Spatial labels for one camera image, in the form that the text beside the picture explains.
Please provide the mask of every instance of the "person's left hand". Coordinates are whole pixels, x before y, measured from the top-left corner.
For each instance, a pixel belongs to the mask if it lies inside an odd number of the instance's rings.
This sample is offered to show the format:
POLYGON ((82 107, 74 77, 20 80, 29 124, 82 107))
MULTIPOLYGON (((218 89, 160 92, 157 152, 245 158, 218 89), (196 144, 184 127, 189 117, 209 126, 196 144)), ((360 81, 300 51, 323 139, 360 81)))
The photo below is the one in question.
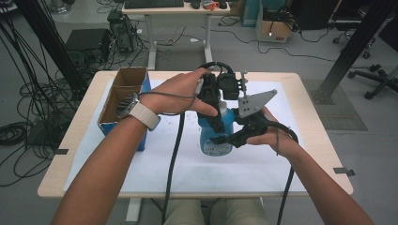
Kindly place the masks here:
MULTIPOLYGON (((209 73, 209 71, 202 67, 186 74, 180 73, 154 88, 151 92, 192 97, 199 79, 207 73, 209 73)), ((205 102, 201 101, 199 98, 196 98, 191 106, 192 98, 169 97, 157 94, 142 95, 140 101, 156 114, 183 113, 186 110, 192 110, 205 115, 217 115, 216 109, 205 104, 205 102)))

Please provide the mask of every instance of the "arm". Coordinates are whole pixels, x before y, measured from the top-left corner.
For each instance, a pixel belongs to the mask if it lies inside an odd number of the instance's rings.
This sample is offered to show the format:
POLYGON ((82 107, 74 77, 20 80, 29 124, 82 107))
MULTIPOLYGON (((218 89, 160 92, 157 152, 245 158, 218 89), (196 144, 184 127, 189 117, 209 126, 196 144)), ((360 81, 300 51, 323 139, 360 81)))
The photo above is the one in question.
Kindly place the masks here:
MULTIPOLYGON (((269 117, 275 117, 264 109, 269 117)), ((374 224, 366 212, 302 149, 290 136, 279 130, 278 152, 286 157, 307 189, 325 224, 374 224)), ((269 144, 276 149, 276 130, 252 137, 249 144, 269 144)))
MULTIPOLYGON (((157 92, 192 96, 207 70, 178 74, 154 89, 157 92)), ((181 113, 192 99, 144 95, 141 103, 159 113, 181 113)), ((217 115, 211 106, 195 99, 190 110, 217 115)), ((53 218, 53 224, 105 224, 123 185, 135 150, 147 127, 128 117, 103 139, 70 184, 53 218)))

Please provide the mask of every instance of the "blue bottle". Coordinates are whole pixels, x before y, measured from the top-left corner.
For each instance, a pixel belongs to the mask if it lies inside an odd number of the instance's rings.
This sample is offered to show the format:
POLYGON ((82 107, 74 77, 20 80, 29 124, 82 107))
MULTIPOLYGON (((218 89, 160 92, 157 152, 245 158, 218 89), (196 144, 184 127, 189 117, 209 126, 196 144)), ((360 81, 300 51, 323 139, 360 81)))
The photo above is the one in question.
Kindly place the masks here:
POLYGON ((220 104, 220 113, 222 116, 222 122, 224 124, 225 132, 223 133, 215 133, 213 128, 207 122, 205 118, 200 118, 198 120, 199 126, 202 128, 200 134, 200 146, 202 152, 208 156, 212 157, 220 157, 227 155, 232 150, 232 144, 230 143, 222 143, 222 144, 214 144, 210 138, 219 137, 219 136, 229 136, 234 133, 233 123, 235 121, 234 113, 227 108, 226 102, 221 101, 220 104))

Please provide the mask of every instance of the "metal stand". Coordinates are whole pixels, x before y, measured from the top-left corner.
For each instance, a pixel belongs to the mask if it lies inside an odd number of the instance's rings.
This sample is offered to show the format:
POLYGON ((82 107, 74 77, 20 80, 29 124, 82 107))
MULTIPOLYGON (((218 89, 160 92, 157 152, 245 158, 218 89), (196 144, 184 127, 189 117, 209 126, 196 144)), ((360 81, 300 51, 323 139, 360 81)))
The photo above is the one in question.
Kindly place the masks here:
POLYGON ((380 25, 388 18, 389 13, 398 5, 396 0, 379 0, 370 8, 357 31, 348 41, 342 54, 331 68, 328 76, 312 93, 315 104, 328 104, 336 87, 345 74, 360 56, 362 50, 375 35, 380 25))

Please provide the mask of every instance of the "black pole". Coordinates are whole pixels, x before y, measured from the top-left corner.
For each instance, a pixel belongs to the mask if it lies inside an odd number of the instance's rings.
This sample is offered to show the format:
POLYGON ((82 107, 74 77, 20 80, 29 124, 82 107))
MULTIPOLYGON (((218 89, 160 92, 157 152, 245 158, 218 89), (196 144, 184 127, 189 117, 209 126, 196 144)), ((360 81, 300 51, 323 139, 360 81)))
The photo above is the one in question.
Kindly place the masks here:
POLYGON ((47 53, 52 57, 59 71, 66 79, 74 97, 82 99, 87 85, 77 71, 65 43, 58 35, 54 24, 43 11, 37 0, 14 0, 26 21, 32 27, 47 53))
POLYGON ((375 0, 358 29, 348 41, 326 79, 312 93, 315 104, 328 104, 340 81, 360 56, 389 13, 398 5, 397 0, 375 0))

